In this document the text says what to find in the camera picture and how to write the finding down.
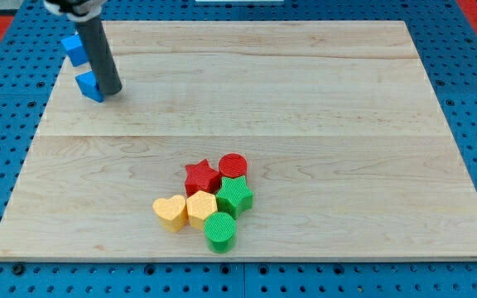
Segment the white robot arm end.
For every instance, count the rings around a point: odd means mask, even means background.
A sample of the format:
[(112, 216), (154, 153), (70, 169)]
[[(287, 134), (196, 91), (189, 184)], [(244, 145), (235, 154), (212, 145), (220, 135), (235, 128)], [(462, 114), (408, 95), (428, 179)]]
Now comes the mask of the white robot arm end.
[(56, 16), (66, 15), (73, 22), (86, 22), (97, 17), (107, 0), (44, 0), (48, 12)]

